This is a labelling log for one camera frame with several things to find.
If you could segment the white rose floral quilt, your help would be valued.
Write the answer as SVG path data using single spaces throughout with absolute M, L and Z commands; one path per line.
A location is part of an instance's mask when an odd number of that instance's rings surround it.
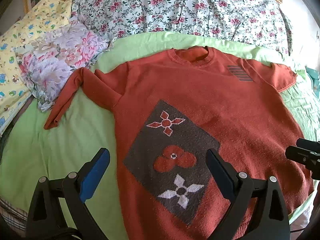
M 99 35 L 172 31 L 292 53 L 292 28 L 275 0 L 72 0 Z

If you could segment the red knit sweater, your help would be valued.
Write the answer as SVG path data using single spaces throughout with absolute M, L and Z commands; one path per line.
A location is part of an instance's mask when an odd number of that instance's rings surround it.
M 169 49 L 109 73 L 76 70 L 44 127 L 58 125 L 81 88 L 114 114 L 129 239 L 206 239 L 228 206 L 206 165 L 210 148 L 252 178 L 275 176 L 288 212 L 313 193 L 310 172 L 285 157 L 303 136 L 281 98 L 296 78 L 215 48 Z

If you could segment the purple floral pillow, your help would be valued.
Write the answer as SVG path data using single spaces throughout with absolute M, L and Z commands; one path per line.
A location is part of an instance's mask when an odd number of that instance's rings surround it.
M 22 81 L 37 99 L 37 107 L 42 112 L 53 107 L 74 71 L 90 68 L 116 39 L 111 34 L 96 34 L 84 21 L 80 16 L 70 18 L 67 25 L 16 49 Z

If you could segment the green bed sheet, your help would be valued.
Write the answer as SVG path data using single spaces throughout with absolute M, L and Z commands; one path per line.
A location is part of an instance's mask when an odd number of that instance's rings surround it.
M 109 72 L 117 65 L 166 49 L 209 46 L 264 64 L 284 63 L 298 73 L 297 83 L 282 92 L 306 139 L 319 139 L 319 100 L 306 73 L 306 60 L 283 57 L 280 52 L 239 42 L 171 32 L 143 33 L 116 40 L 95 67 Z M 27 211 L 42 176 L 60 179 L 77 171 L 104 147 L 111 162 L 87 206 L 109 239 L 127 239 L 116 180 L 116 140 L 111 112 L 98 107 L 79 90 L 59 126 L 45 130 L 48 113 L 33 101 L 21 115 L 5 144 L 1 159 L 1 197 L 14 208 Z

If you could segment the yellow cartoon print pillow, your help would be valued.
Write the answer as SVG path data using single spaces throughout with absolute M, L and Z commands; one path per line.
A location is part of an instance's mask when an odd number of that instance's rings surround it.
M 23 83 L 16 49 L 69 23 L 71 0 L 40 0 L 22 20 L 1 36 L 1 133 L 4 133 L 31 91 Z

